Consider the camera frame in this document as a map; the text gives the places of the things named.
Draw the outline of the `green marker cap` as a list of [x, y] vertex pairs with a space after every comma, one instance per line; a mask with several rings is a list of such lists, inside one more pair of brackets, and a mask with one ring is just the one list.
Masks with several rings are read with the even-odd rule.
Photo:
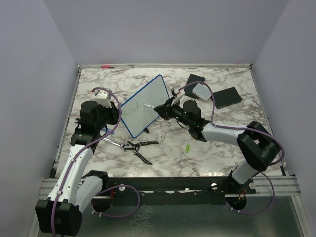
[[190, 145], [187, 145], [186, 148], [185, 148], [185, 152], [187, 153], [190, 149]]

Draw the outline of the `blue framed whiteboard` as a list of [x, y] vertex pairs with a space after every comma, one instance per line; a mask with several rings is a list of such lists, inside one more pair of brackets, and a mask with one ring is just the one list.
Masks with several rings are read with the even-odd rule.
[[144, 104], [158, 106], [169, 98], [163, 76], [157, 75], [122, 104], [122, 122], [131, 137], [139, 136], [159, 117], [153, 108], [146, 107]]

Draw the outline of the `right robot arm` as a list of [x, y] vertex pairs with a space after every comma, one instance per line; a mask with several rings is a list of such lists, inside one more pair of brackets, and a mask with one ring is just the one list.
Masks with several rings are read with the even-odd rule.
[[165, 121], [175, 119], [183, 124], [195, 140], [239, 146], [245, 161], [229, 174], [227, 188], [232, 193], [240, 192], [248, 179], [265, 171], [281, 151], [278, 142], [258, 122], [252, 122], [247, 127], [215, 125], [202, 117], [195, 101], [188, 100], [183, 106], [172, 102], [173, 98], [168, 99], [165, 104], [154, 107], [154, 111]]

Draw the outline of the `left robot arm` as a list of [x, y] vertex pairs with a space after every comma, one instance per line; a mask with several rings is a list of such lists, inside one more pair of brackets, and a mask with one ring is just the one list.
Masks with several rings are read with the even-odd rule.
[[92, 174], [82, 184], [83, 172], [92, 158], [100, 132], [106, 125], [117, 126], [119, 109], [113, 102], [107, 106], [90, 100], [81, 104], [79, 125], [71, 137], [67, 162], [52, 191], [45, 200], [37, 201], [35, 211], [40, 230], [54, 236], [75, 236], [81, 227], [82, 216], [96, 194], [109, 189], [107, 174]]

